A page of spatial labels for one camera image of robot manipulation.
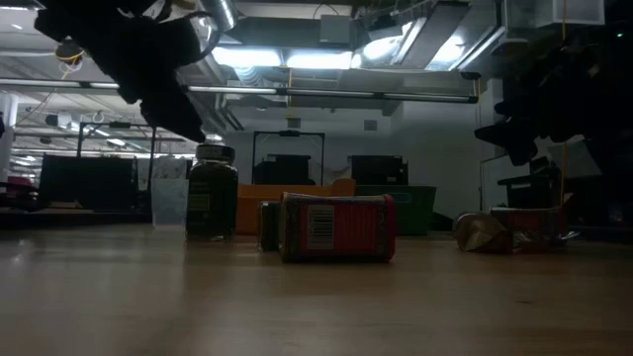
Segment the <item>red object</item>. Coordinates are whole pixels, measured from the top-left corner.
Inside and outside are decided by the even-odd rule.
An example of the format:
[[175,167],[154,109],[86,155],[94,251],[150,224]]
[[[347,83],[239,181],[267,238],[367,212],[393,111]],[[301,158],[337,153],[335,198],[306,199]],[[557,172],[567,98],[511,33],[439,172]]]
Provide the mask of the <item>red object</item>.
[[284,261],[368,257],[389,261],[396,251],[391,196],[324,198],[285,193],[280,215]]

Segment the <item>wooden table surface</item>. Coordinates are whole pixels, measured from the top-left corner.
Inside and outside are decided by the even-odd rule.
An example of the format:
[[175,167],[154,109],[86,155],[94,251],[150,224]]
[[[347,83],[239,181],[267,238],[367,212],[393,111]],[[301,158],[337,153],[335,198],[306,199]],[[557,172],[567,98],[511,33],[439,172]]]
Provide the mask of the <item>wooden table surface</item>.
[[282,265],[144,226],[0,242],[0,355],[630,355],[633,248]]

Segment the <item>barcode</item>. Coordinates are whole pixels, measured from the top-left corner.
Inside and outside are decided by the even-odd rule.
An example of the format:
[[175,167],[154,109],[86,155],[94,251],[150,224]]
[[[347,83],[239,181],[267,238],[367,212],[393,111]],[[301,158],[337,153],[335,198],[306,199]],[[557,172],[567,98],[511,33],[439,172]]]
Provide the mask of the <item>barcode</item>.
[[308,206],[308,249],[334,248],[334,206]]

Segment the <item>glass jar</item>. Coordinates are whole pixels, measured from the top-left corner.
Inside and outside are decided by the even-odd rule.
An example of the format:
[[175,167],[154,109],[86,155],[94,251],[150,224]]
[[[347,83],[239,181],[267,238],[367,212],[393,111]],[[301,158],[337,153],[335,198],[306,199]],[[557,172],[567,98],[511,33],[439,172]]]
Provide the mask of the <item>glass jar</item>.
[[237,169],[235,150],[219,144],[200,144],[198,163],[189,174],[187,239],[228,240],[235,232]]

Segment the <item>light fixture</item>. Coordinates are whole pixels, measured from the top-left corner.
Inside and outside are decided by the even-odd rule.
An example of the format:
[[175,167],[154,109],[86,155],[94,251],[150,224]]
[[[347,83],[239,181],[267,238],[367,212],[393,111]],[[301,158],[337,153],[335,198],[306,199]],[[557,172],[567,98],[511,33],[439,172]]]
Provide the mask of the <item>light fixture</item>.
[[413,21],[403,25],[403,36],[408,34],[408,30],[411,28],[411,26],[413,26]]
[[216,47],[212,54],[218,64],[232,67],[281,65],[281,57],[277,49]]
[[29,163],[29,162],[21,161],[21,160],[18,160],[18,159],[14,159],[13,162],[16,163],[16,164],[23,165],[23,166],[30,166],[31,165],[31,163]]
[[374,60],[390,54],[398,48],[402,38],[402,36],[393,36],[371,41],[363,48],[363,55],[365,55],[367,59]]
[[460,36],[451,36],[439,49],[431,62],[451,62],[459,59],[462,53],[464,53],[464,39]]
[[31,11],[29,8],[19,6],[0,6],[0,10]]
[[211,133],[211,134],[207,134],[207,140],[211,140],[211,141],[221,141],[223,140],[223,137],[220,136],[217,133]]
[[293,51],[286,64],[291,68],[349,69],[352,52]]
[[101,130],[95,130],[95,133],[100,134],[100,135],[105,136],[105,137],[109,137],[110,136],[109,133],[102,132]]
[[94,89],[119,89],[117,83],[90,83],[90,86]]
[[505,27],[498,28],[495,33],[487,39],[477,50],[475,50],[471,55],[469,55],[464,61],[457,65],[457,69],[464,70],[470,63],[473,62],[477,57],[482,55],[486,49],[488,49],[491,45],[493,45],[501,36],[505,34]]
[[361,58],[360,54],[354,54],[354,56],[352,57],[351,67],[355,69],[360,68],[361,65],[363,65],[363,59]]
[[119,145],[119,146],[125,146],[126,145],[126,143],[123,140],[118,139],[118,138],[108,139],[108,142],[112,143],[112,144],[115,144],[115,145]]

